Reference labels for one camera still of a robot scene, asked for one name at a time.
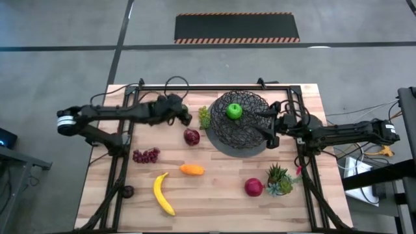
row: gray floor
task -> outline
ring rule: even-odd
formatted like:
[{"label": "gray floor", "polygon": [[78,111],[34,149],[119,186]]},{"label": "gray floor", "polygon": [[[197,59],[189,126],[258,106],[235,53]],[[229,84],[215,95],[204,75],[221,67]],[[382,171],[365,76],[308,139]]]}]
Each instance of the gray floor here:
[{"label": "gray floor", "polygon": [[[114,45],[127,0],[0,0],[0,47]],[[416,17],[404,0],[136,0],[125,44],[172,44],[182,12],[294,12],[301,42],[416,40]],[[90,148],[81,137],[56,132],[56,111],[88,103],[105,89],[113,51],[0,53],[0,127],[19,135],[17,149],[53,161],[29,188],[14,233],[69,231],[75,219]],[[391,101],[397,88],[415,86],[416,47],[124,51],[115,83],[144,78],[161,84],[173,75],[190,83],[318,83],[327,113]],[[330,118],[351,122],[359,114]],[[387,108],[366,116],[386,118]],[[409,159],[402,140],[391,162]],[[360,230],[395,232],[394,220],[358,213]]]}]

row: small orange vegetable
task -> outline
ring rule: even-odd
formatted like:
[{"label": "small orange vegetable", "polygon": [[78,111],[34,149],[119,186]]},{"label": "small orange vegetable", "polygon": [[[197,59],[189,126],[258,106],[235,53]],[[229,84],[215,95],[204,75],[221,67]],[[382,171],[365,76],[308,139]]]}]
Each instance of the small orange vegetable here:
[{"label": "small orange vegetable", "polygon": [[179,167],[181,172],[191,175],[191,176],[200,176],[203,175],[204,169],[202,166],[198,165],[191,165],[191,164],[184,164]]}]

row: wooden tabletop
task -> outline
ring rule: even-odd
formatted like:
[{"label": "wooden tabletop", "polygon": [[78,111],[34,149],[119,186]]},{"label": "wooden tabletop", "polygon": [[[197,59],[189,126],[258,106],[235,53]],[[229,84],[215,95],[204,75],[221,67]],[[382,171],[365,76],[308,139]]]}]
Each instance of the wooden tabletop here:
[{"label": "wooden tabletop", "polygon": [[[110,85],[108,91],[121,85]],[[305,106],[311,114],[326,123],[324,109],[316,84],[301,84]],[[287,99],[284,91],[253,91],[265,98],[269,104]],[[206,232],[206,231],[311,231],[302,183],[294,185],[290,194],[273,198],[266,191],[260,197],[249,197],[244,191],[244,182],[256,177],[267,182],[266,169],[272,163],[288,168],[288,173],[296,175],[293,163],[297,156],[293,138],[281,136],[280,147],[268,149],[248,158],[227,156],[210,143],[205,131],[199,130],[198,108],[209,107],[223,91],[190,91],[184,104],[193,115],[190,127],[200,132],[201,140],[196,146],[188,146],[183,140],[185,126],[175,121],[167,124],[136,124],[131,142],[131,150],[147,150],[159,147],[161,153],[155,164],[137,164],[129,161],[126,185],[135,188],[135,195],[123,199],[118,231],[135,232]],[[154,100],[156,94],[148,94],[143,101]],[[104,105],[121,105],[124,90],[109,94]],[[116,132],[118,121],[101,121],[99,128],[109,133]],[[94,148],[91,160],[106,153],[104,147]],[[78,210],[75,227],[85,224],[103,201],[110,157],[96,161],[88,169],[83,195]],[[203,176],[194,177],[182,174],[182,164],[199,164],[205,168]],[[343,220],[352,226],[350,212],[341,183],[336,160],[322,154],[317,157],[318,170],[324,197]],[[166,214],[153,195],[155,178],[165,172],[169,175],[163,181],[162,192],[175,210],[176,216]],[[321,225],[319,207],[313,198],[317,221]],[[110,207],[108,225],[111,226],[115,199]]]}]

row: yellow banana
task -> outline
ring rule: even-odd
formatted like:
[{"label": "yellow banana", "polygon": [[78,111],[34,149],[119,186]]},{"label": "yellow banana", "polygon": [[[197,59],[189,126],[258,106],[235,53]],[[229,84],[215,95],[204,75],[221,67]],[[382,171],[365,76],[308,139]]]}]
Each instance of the yellow banana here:
[{"label": "yellow banana", "polygon": [[163,194],[162,194],[162,182],[163,179],[165,178],[165,176],[168,175],[168,172],[160,175],[156,178],[154,184],[153,184],[153,193],[155,194],[155,197],[157,199],[157,201],[159,202],[159,204],[161,205],[161,207],[169,214],[172,216],[175,216],[175,211],[172,208],[172,206],[168,203],[168,201],[166,201],[166,198],[164,198]]}]

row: green apple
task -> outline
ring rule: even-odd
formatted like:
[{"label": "green apple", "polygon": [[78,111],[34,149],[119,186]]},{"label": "green apple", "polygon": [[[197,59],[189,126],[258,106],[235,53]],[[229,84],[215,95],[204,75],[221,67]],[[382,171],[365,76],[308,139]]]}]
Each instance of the green apple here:
[{"label": "green apple", "polygon": [[242,115],[242,108],[237,103],[231,103],[227,107],[227,116],[232,120],[238,120]]}]

